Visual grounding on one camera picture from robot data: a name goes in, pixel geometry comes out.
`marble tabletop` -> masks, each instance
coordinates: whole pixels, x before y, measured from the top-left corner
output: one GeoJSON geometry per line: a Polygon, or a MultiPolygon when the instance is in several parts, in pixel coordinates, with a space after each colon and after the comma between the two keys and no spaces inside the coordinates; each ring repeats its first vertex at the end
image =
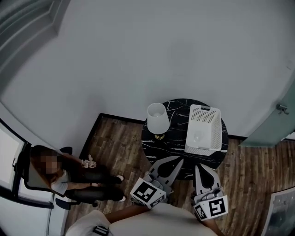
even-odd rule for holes
{"type": "Polygon", "coordinates": [[[163,103],[166,107],[167,114],[170,120],[170,128],[165,132],[163,140],[156,140],[147,127],[147,121],[142,128],[142,148],[151,164],[169,156],[183,156],[184,164],[179,172],[178,179],[191,180],[193,179],[193,169],[196,163],[205,164],[213,169],[224,160],[228,149],[228,133],[226,126],[222,122],[222,147],[220,151],[213,153],[210,156],[196,155],[184,152],[186,134],[189,124],[190,105],[207,104],[192,100],[192,99],[174,99],[163,103]]]}

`long brown hair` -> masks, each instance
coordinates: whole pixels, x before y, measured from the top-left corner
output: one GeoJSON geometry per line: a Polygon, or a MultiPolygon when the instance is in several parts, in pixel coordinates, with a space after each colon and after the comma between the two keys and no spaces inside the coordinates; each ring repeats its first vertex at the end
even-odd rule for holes
{"type": "Polygon", "coordinates": [[[51,184],[58,179],[58,176],[56,173],[53,174],[47,174],[46,172],[46,162],[42,160],[42,156],[44,155],[48,156],[57,156],[58,162],[62,162],[60,154],[58,154],[56,151],[47,148],[45,146],[36,145],[31,148],[30,151],[30,161],[33,165],[33,167],[36,169],[40,177],[43,179],[45,184],[51,189],[51,184]]]}

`chair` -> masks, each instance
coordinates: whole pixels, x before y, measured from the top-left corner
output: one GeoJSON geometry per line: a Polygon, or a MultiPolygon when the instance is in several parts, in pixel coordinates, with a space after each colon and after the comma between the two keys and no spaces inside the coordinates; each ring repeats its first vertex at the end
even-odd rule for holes
{"type": "MultiPolygon", "coordinates": [[[[62,149],[60,149],[60,151],[71,155],[73,152],[73,148],[63,147],[62,149]]],[[[17,174],[19,174],[20,177],[24,179],[24,184],[27,189],[53,193],[52,190],[44,183],[44,181],[39,176],[38,172],[34,169],[33,165],[31,164],[30,148],[25,148],[25,150],[19,154],[15,170],[17,174]]],[[[56,205],[58,205],[59,207],[65,210],[70,210],[71,206],[79,205],[81,203],[79,201],[67,202],[58,198],[55,199],[55,202],[56,202],[56,205]]],[[[97,203],[93,202],[92,206],[97,207],[97,203]]]]}

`white lampshade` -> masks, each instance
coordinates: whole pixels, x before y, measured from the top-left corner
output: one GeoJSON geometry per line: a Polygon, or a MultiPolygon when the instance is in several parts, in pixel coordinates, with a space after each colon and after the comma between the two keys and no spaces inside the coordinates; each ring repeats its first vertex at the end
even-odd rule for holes
{"type": "Polygon", "coordinates": [[[166,108],[161,103],[153,103],[147,108],[147,128],[156,135],[164,134],[170,126],[166,108]]]}

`plastic basket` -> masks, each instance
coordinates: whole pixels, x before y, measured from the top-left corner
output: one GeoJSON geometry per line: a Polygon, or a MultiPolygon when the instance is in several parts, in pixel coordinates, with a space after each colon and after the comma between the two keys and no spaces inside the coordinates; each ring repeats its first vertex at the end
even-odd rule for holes
{"type": "Polygon", "coordinates": [[[209,156],[221,149],[221,113],[217,108],[191,105],[186,153],[209,156]]]}

